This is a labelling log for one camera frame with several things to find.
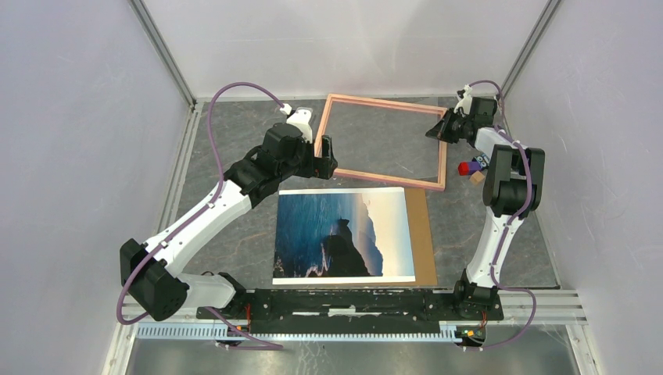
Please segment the pink wooden picture frame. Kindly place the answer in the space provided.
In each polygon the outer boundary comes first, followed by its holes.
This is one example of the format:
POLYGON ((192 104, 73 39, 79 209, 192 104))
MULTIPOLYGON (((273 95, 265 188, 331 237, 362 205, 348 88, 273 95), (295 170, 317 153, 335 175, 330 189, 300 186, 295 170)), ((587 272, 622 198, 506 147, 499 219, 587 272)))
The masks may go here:
POLYGON ((447 145, 425 132, 446 111, 420 102, 329 94, 316 141, 334 141, 337 178, 445 191, 447 145))

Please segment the sea landscape photo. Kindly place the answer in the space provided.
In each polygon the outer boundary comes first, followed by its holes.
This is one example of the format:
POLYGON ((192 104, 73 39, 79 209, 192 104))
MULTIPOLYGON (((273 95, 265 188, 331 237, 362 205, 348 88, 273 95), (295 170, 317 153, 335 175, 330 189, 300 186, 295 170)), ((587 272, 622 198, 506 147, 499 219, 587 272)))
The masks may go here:
POLYGON ((404 188, 279 192, 273 284, 340 286, 415 280, 404 188))

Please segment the brown cardboard backing board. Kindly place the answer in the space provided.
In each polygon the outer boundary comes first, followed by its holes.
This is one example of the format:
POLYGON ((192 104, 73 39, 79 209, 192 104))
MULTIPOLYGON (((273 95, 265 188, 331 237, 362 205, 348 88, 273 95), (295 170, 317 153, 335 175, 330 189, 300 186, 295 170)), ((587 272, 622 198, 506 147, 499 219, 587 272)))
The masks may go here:
POLYGON ((404 194, 415 271, 415 281, 405 285, 412 288, 436 287, 438 280, 425 190, 406 187, 404 194))

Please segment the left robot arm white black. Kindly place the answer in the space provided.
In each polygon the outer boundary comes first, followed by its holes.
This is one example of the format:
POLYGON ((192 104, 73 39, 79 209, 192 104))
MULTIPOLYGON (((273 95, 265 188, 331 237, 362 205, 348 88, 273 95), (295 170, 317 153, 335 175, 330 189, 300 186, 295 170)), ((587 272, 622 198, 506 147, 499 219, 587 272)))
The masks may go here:
POLYGON ((222 276, 185 274, 192 257, 228 224, 257 207, 290 177, 332 177, 338 162, 332 139, 308 142, 294 125, 277 123, 263 142, 235 162, 213 190, 170 227, 120 247, 122 291, 116 317, 129 325, 170 318, 182 307, 216 307, 227 318, 245 310, 245 296, 222 276))

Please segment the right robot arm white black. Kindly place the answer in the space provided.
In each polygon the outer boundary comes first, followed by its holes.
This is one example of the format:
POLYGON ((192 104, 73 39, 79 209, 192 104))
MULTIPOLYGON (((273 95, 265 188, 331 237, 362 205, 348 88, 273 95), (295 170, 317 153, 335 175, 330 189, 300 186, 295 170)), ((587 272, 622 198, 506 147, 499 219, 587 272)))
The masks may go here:
POLYGON ((458 94, 458 103, 426 135, 446 143, 465 140, 488 156, 482 201, 486 222, 478 248, 454 287, 453 312, 471 319, 492 308, 500 286, 500 271, 513 237, 534 212, 543 195, 546 161, 541 148, 524 146, 494 125, 498 102, 475 98, 468 89, 458 94))

